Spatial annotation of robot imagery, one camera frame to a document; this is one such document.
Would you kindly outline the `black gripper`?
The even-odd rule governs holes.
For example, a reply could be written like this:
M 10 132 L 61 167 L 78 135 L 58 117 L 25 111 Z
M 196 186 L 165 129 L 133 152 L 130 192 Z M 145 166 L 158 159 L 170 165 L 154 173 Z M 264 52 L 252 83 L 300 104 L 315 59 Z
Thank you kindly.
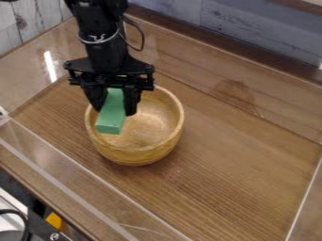
M 141 92 L 153 90 L 156 68 L 136 59 L 123 39 L 82 40 L 87 56 L 65 62 L 70 83 L 82 90 L 97 112 L 105 106 L 107 88 L 122 88 L 126 116 L 138 113 Z

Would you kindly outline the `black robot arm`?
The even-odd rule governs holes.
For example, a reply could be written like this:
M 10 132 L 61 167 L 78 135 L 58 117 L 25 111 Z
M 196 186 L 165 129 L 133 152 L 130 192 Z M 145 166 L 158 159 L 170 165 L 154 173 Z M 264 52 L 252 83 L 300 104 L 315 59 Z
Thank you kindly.
M 125 16 L 127 0 L 65 0 L 78 24 L 78 38 L 87 56 L 65 62 L 70 83 L 81 86 L 97 112 L 101 111 L 110 88 L 123 93 L 127 116 L 138 112 L 141 95 L 156 88 L 156 68 L 130 54 L 125 24 L 140 25 Z M 145 35 L 141 35 L 144 50 Z

